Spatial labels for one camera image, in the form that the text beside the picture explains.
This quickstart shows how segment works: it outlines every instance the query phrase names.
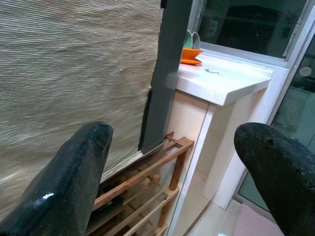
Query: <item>pink mat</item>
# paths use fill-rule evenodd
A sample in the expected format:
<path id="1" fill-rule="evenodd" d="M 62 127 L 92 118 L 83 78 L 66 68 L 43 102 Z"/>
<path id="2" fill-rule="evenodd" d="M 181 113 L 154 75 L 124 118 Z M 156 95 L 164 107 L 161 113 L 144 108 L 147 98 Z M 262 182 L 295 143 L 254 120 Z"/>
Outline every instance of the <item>pink mat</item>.
<path id="1" fill-rule="evenodd" d="M 284 236 L 279 227 L 242 204 L 232 236 Z"/>

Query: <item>orange bowl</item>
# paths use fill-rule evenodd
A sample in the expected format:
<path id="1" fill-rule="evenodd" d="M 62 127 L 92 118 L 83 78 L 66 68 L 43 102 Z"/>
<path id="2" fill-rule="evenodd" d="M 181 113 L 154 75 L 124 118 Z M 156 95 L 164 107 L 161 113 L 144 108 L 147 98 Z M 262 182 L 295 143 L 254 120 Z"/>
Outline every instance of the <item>orange bowl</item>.
<path id="1" fill-rule="evenodd" d="M 183 48 L 182 59 L 194 59 L 202 52 L 201 49 Z"/>

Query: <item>window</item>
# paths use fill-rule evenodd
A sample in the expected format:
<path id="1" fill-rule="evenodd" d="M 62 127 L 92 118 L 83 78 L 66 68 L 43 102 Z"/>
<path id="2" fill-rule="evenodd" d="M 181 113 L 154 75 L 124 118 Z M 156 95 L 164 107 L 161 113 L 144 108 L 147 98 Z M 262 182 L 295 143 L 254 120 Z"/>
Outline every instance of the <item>window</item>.
<path id="1" fill-rule="evenodd" d="M 307 0 L 199 0 L 203 42 L 283 58 Z"/>
<path id="2" fill-rule="evenodd" d="M 271 126 L 295 137 L 315 152 L 315 37 L 313 37 L 288 88 Z M 238 194 L 269 211 L 250 173 L 247 173 Z"/>

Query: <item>white countertop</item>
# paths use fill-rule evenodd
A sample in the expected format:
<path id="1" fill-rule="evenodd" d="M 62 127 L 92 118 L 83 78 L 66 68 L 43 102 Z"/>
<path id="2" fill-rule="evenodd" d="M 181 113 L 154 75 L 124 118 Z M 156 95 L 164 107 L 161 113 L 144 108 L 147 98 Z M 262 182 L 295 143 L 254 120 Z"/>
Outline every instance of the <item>white countertop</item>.
<path id="1" fill-rule="evenodd" d="M 272 71 L 199 55 L 201 66 L 180 64 L 176 89 L 224 106 L 268 87 Z"/>

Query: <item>wooden slat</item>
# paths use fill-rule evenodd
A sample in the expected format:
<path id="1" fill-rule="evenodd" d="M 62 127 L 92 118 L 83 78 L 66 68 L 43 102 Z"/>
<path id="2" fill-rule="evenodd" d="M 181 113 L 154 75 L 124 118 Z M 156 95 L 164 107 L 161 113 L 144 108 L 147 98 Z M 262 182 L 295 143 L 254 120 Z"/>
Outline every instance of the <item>wooden slat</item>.
<path id="1" fill-rule="evenodd" d="M 131 164 L 126 170 L 122 171 L 121 173 L 111 177 L 110 179 L 103 182 L 102 186 L 107 186 L 109 183 L 115 182 L 120 180 L 122 177 L 127 176 L 128 174 L 132 173 L 136 169 L 151 165 L 154 162 L 157 162 L 158 158 L 162 155 L 165 155 L 166 152 L 171 150 L 172 148 L 175 148 L 178 146 L 178 143 L 175 142 L 165 142 L 162 149 L 157 151 L 156 153 L 151 154 L 150 156 L 147 156 L 143 159 L 140 159 L 139 161 L 136 161 L 135 163 Z"/>
<path id="2" fill-rule="evenodd" d="M 126 189 L 136 185 L 143 178 L 145 178 L 146 176 L 148 176 L 149 174 L 151 174 L 152 172 L 154 172 L 155 170 L 157 170 L 161 166 L 165 165 L 166 163 L 170 162 L 171 160 L 175 159 L 178 155 L 187 151 L 193 145 L 193 141 L 191 141 L 191 140 L 188 140 L 186 142 L 183 140 L 182 143 L 184 143 L 185 145 L 182 146 L 181 148 L 179 148 L 176 152 L 170 153 L 170 154 L 162 157 L 159 161 L 157 161 L 153 165 L 149 166 L 148 168 L 146 168 L 142 172 L 131 177 L 126 182 L 118 185 L 117 187 L 113 188 L 112 190 L 108 191 L 107 193 L 96 198 L 93 210 L 100 208 L 102 205 L 106 204 L 111 199 L 113 199 L 114 197 L 116 197 L 119 194 L 121 194 L 122 192 L 124 192 Z"/>
<path id="3" fill-rule="evenodd" d="M 147 202 L 144 203 L 141 207 L 135 210 L 132 214 L 130 214 L 125 220 L 119 223 L 117 226 L 112 228 L 109 232 L 104 234 L 104 236 L 114 236 L 118 233 L 123 227 L 129 224 L 135 217 L 137 217 L 141 212 L 143 212 L 147 207 L 149 207 L 160 195 L 162 195 L 164 190 L 161 190 L 157 194 L 155 194 L 152 198 L 150 198 Z"/>
<path id="4" fill-rule="evenodd" d="M 141 236 L 149 236 L 152 232 L 154 232 L 154 228 L 150 228 L 149 230 L 147 230 L 143 235 Z"/>
<path id="5" fill-rule="evenodd" d="M 112 218 L 111 220 L 107 221 L 106 224 L 99 227 L 96 231 L 94 231 L 91 235 L 92 236 L 103 236 L 104 233 L 109 231 L 112 227 L 117 225 L 119 220 L 117 217 Z"/>
<path id="6" fill-rule="evenodd" d="M 148 180 L 150 181 L 148 185 L 144 185 L 143 188 L 137 192 L 136 194 L 132 195 L 130 198 L 126 199 L 123 202 L 123 207 L 118 209 L 117 211 L 113 212 L 112 214 L 108 215 L 108 216 L 103 216 L 100 217 L 97 222 L 91 222 L 91 224 L 88 226 L 87 231 L 86 231 L 86 235 L 90 235 L 92 232 L 94 232 L 95 230 L 97 230 L 99 227 L 101 227 L 104 223 L 106 223 L 107 221 L 109 221 L 110 219 L 112 219 L 115 215 L 119 214 L 120 212 L 122 212 L 125 207 L 134 199 L 138 198 L 140 195 L 142 195 L 143 193 L 145 193 L 146 191 L 154 188 L 157 186 L 157 182 L 156 179 L 159 179 L 159 175 L 156 175 L 153 177 L 153 180 L 151 180 L 150 178 L 148 178 Z"/>
<path id="7" fill-rule="evenodd" d="M 133 210 L 137 210 L 137 208 L 134 207 L 131 203 L 129 203 L 128 206 L 129 206 L 131 209 L 133 209 Z M 146 217 L 146 216 L 145 216 L 144 214 L 142 214 L 142 213 L 140 213 L 139 216 L 141 216 L 142 218 Z M 151 226 L 153 226 L 153 223 L 152 223 L 150 220 L 148 220 L 148 223 L 149 223 Z"/>
<path id="8" fill-rule="evenodd" d="M 145 169 L 145 168 L 143 168 L 143 169 L 138 168 L 137 170 L 138 170 L 139 172 L 141 172 L 141 171 L 143 171 L 144 169 Z M 158 186 L 158 187 L 164 189 L 164 187 L 159 183 L 160 180 L 161 180 L 161 176 L 159 176 L 159 175 L 154 175 L 154 176 L 147 176 L 147 178 L 150 179 L 152 182 L 154 182 L 154 184 L 155 184 L 156 186 Z"/>
<path id="9" fill-rule="evenodd" d="M 186 137 L 182 137 L 178 140 L 176 140 L 176 147 L 180 148 L 180 147 L 186 147 L 189 146 L 190 148 L 192 148 L 194 144 L 194 141 L 186 138 Z"/>
<path id="10" fill-rule="evenodd" d="M 158 223 L 157 223 L 157 226 L 159 228 L 163 227 L 165 225 L 165 221 L 167 219 L 167 216 L 168 216 L 168 213 L 169 211 L 171 210 L 172 208 L 172 205 L 173 205 L 173 201 L 170 201 L 168 204 L 166 204 L 162 210 L 161 210 L 161 215 L 158 219 Z"/>
<path id="11" fill-rule="evenodd" d="M 168 202 L 170 202 L 177 194 L 179 189 L 177 188 L 176 191 L 173 192 L 172 195 L 168 196 L 164 201 L 162 201 L 158 206 L 156 206 L 152 211 L 150 211 L 142 220 L 140 220 L 135 226 L 133 226 L 124 236 L 131 236 L 135 233 L 144 223 L 146 223 L 149 218 L 163 206 L 165 206 Z"/>
<path id="12" fill-rule="evenodd" d="M 181 173 L 182 173 L 182 170 L 184 167 L 186 155 L 187 155 L 187 151 L 180 154 L 176 159 L 172 179 L 171 179 L 171 182 L 169 184 L 169 190 L 171 190 L 171 191 L 174 191 L 177 188 L 178 180 L 179 180 L 179 177 L 181 176 Z"/>
<path id="13" fill-rule="evenodd" d="M 177 141 L 177 139 L 173 138 L 173 136 L 167 136 L 167 138 L 168 138 L 169 140 L 174 141 L 174 142 L 176 142 L 176 141 Z"/>
<path id="14" fill-rule="evenodd" d="M 167 225 L 163 226 L 162 228 L 159 228 L 157 231 L 156 231 L 156 236 L 162 236 L 165 231 L 167 230 Z"/>
<path id="15" fill-rule="evenodd" d="M 174 131 L 171 131 L 171 132 L 167 133 L 167 134 L 164 136 L 164 138 L 166 139 L 166 138 L 168 138 L 168 137 L 173 137 L 173 136 L 174 136 Z"/>

